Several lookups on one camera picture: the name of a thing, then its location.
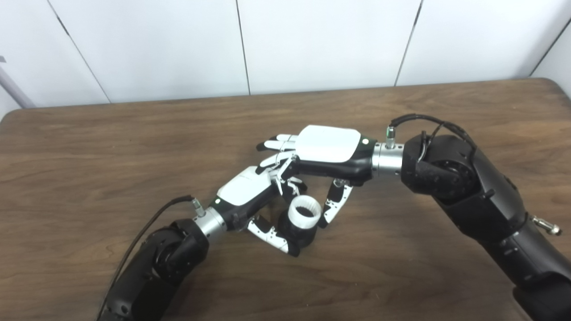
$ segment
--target white plastic cover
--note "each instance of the white plastic cover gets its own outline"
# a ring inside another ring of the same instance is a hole
[[[256,166],[250,166],[232,178],[218,190],[217,196],[226,202],[240,206],[263,192],[271,185],[269,171],[256,174]]]
[[[361,134],[354,129],[309,125],[298,135],[295,150],[301,160],[343,163],[349,160]]]

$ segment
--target panel seam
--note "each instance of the panel seam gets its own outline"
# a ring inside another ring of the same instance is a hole
[[[242,20],[240,20],[240,8],[238,7],[238,0],[236,0],[236,13],[238,14],[238,27],[240,28],[240,41],[242,42],[242,55],[244,56],[244,69],[246,70],[248,95],[252,95],[252,92],[250,91],[250,78],[248,76],[248,63],[246,62],[246,48],[244,47],[244,35],[242,34]]]
[[[79,49],[79,47],[77,46],[77,44],[75,43],[75,41],[73,40],[73,37],[71,36],[71,34],[67,31],[66,26],[63,24],[62,20],[60,19],[60,17],[58,16],[58,13],[55,11],[54,6],[51,5],[50,0],[46,0],[48,5],[50,5],[51,11],[53,11],[53,13],[55,14],[55,17],[58,19],[59,23],[62,25],[63,30],[66,32],[66,34],[70,37],[71,43],[73,43],[75,49],[77,50],[79,56],[81,57],[81,59],[83,60],[83,63],[85,63],[85,66],[87,67],[87,69],[89,70],[89,72],[91,73],[91,75],[93,76],[93,79],[95,79],[95,82],[97,83],[97,85],[99,86],[99,88],[101,89],[101,92],[103,92],[103,95],[105,95],[105,98],[107,98],[107,101],[109,103],[111,103],[111,100],[109,99],[109,96],[107,95],[107,93],[105,92],[105,89],[103,89],[103,86],[101,86],[101,83],[99,82],[99,79],[97,79],[97,77],[95,76],[95,73],[93,73],[93,70],[91,69],[91,67],[89,66],[89,64],[87,63],[87,60],[85,60],[85,57],[83,56],[83,54],[81,53],[81,50]]]
[[[411,44],[412,35],[415,33],[416,23],[419,21],[420,10],[423,8],[423,2],[424,0],[420,0],[419,9],[416,12],[415,21],[412,24],[411,34],[408,36],[407,46],[404,48],[403,59],[400,61],[399,72],[396,74],[395,84],[393,85],[394,87],[396,87],[399,82],[400,72],[403,70],[404,59],[407,57],[408,47]]]

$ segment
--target silver connector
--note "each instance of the silver connector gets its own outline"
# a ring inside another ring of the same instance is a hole
[[[538,227],[541,227],[545,231],[547,231],[547,234],[549,234],[549,235],[559,236],[563,233],[563,230],[560,229],[558,225],[551,224],[544,219],[538,218],[535,215],[531,216],[530,219],[532,220],[533,223],[535,223],[535,225],[537,225]]]
[[[200,204],[200,202],[197,199],[192,200],[192,207],[194,208],[194,211],[196,212],[198,217],[201,218],[206,214],[204,208],[202,207],[202,204]]]
[[[387,143],[376,143],[373,149],[372,170],[378,176],[400,175],[403,166],[403,144],[395,144],[389,149]]]
[[[387,141],[385,148],[386,149],[394,149],[395,148],[395,138],[396,138],[396,130],[394,127],[387,127]]]

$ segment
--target black cable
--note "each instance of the black cable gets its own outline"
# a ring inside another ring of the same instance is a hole
[[[474,154],[476,153],[476,150],[478,149],[478,146],[476,146],[476,143],[474,143],[474,141],[472,140],[470,135],[468,135],[468,133],[466,133],[466,131],[464,129],[462,129],[462,127],[460,127],[454,123],[442,121],[441,119],[438,119],[436,117],[429,116],[429,115],[407,114],[407,115],[403,115],[403,116],[400,116],[400,117],[393,119],[391,121],[391,123],[389,124],[389,127],[397,127],[398,125],[400,125],[404,122],[414,121],[416,119],[423,119],[426,121],[437,123],[439,125],[435,129],[435,131],[432,133],[431,137],[429,138],[429,142],[432,142],[432,139],[434,138],[436,133],[440,130],[440,128],[444,127],[470,145],[470,147],[472,148],[472,152],[470,153],[469,159],[473,159]]]
[[[163,214],[163,212],[167,208],[169,208],[172,205],[177,204],[177,203],[192,202],[193,200],[194,200],[194,197],[192,197],[191,195],[185,195],[185,196],[177,197],[177,198],[170,200],[170,202],[166,203],[163,207],[161,207],[155,213],[155,215],[153,215],[151,217],[151,219],[147,222],[147,224],[145,224],[145,226],[143,226],[143,228],[139,231],[139,233],[137,233],[137,235],[135,236],[135,238],[131,242],[131,245],[129,245],[129,248],[127,248],[127,251],[125,251],[123,258],[119,262],[119,266],[117,267],[117,270],[115,270],[115,274],[113,274],[113,277],[111,278],[111,283],[109,284],[109,288],[107,288],[107,291],[105,292],[105,295],[103,296],[103,302],[101,303],[101,306],[99,307],[99,311],[97,313],[97,317],[95,318],[95,321],[99,320],[99,318],[101,317],[101,314],[103,313],[103,309],[105,308],[105,303],[107,301],[107,296],[109,295],[109,292],[113,288],[113,285],[115,285],[115,282],[117,282],[117,279],[119,279],[119,275],[121,273],[121,270],[123,269],[123,266],[125,265],[125,263],[127,262],[127,259],[129,258],[129,255],[131,254],[131,252],[135,248],[135,245],[139,242],[141,237],[143,237],[143,234],[148,230],[149,227],[151,227],[151,225],[153,223],[155,223],[156,219],[158,219],[159,216],[161,214]]]

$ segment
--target robotic arm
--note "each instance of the robotic arm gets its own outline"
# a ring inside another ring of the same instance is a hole
[[[146,238],[120,277],[114,277],[96,320],[160,320],[183,279],[206,258],[211,243],[226,231],[257,226],[252,223],[254,215],[280,195],[276,182],[275,170],[266,169],[256,173],[256,167],[252,166],[221,187],[206,209],[191,196],[174,199],[161,208],[139,236],[162,211],[174,203],[192,202],[196,216],[176,220]],[[285,184],[290,186],[291,194],[284,194],[284,198],[292,198],[299,194],[299,189],[306,188],[301,180],[294,177],[286,179]],[[263,221],[260,218],[256,223],[263,224]],[[277,240],[277,247],[285,252],[299,254],[296,244],[274,230],[259,230],[256,234],[261,238]],[[126,256],[138,238],[135,238]]]
[[[415,119],[438,126],[430,136],[423,131],[404,145],[396,144],[396,127]],[[455,135],[436,136],[442,127]],[[352,186],[399,175],[412,192],[432,196],[463,234],[483,246],[516,285],[514,298],[533,320],[571,319],[571,263],[537,227],[551,235],[561,230],[529,215],[517,187],[458,125],[405,115],[388,126],[385,143],[354,130],[308,126],[297,137],[278,135],[258,145],[264,149],[280,153],[259,168],[288,166],[278,174],[280,179],[293,174],[333,177],[320,227],[335,217]]]

